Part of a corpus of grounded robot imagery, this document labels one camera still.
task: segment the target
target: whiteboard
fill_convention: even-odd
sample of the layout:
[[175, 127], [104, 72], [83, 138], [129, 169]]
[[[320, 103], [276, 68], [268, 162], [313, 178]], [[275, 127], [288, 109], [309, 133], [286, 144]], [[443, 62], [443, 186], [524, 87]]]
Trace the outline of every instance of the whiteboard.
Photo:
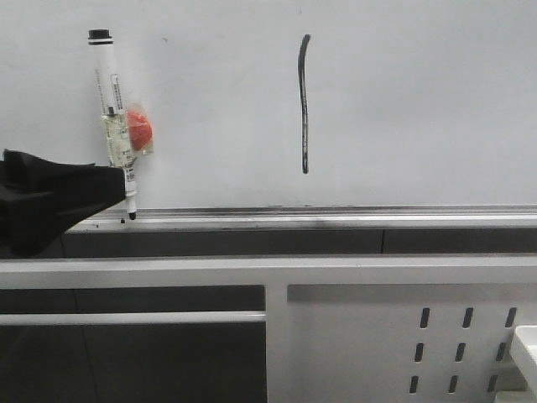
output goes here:
[[110, 29], [154, 126], [140, 208], [537, 204], [534, 1], [0, 5], [0, 146], [107, 163], [86, 37]]

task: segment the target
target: dark gray panel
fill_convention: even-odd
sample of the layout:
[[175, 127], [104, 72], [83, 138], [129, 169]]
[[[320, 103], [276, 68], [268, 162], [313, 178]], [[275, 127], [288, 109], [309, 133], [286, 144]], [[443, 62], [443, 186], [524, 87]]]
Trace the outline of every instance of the dark gray panel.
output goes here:
[[382, 230], [67, 233], [67, 258], [378, 254]]
[[[29, 259], [60, 259], [64, 257], [64, 250], [61, 245], [61, 239], [57, 238], [43, 252], [32, 256]], [[26, 259], [12, 254], [8, 247], [0, 248], [0, 259]]]
[[0, 290], [0, 314], [76, 313], [72, 290]]
[[499, 254], [537, 252], [537, 229], [387, 229], [386, 254]]
[[264, 311], [264, 287], [230, 285], [75, 290], [80, 313]]
[[0, 328], [0, 401], [96, 403], [81, 329]]
[[262, 323], [85, 332], [102, 403], [267, 401]]

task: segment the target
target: perforated panel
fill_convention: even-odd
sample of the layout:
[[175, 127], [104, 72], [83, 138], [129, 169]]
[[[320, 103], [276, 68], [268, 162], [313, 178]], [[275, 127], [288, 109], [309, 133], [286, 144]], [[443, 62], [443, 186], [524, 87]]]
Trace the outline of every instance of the perforated panel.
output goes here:
[[537, 285], [292, 285], [295, 402], [492, 402]]

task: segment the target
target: black marker line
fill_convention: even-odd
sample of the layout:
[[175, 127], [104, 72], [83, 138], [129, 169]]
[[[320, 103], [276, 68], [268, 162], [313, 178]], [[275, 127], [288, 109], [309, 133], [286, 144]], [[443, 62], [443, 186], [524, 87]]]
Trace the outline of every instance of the black marker line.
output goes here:
[[305, 52], [308, 49], [311, 35], [306, 34], [302, 39], [299, 52], [299, 85], [300, 103], [302, 104], [302, 172], [307, 174], [308, 165], [308, 101], [305, 96]]

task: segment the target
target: whiteboard marker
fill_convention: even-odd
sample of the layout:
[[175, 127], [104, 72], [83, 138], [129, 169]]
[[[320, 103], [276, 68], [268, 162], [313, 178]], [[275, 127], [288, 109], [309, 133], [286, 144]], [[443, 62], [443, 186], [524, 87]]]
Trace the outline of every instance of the whiteboard marker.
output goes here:
[[125, 202], [128, 216], [133, 220], [136, 218], [133, 146], [128, 135], [113, 40], [108, 29], [92, 29], [88, 39], [96, 60], [95, 75], [102, 121], [107, 131], [108, 158], [110, 165], [123, 168], [125, 172]]

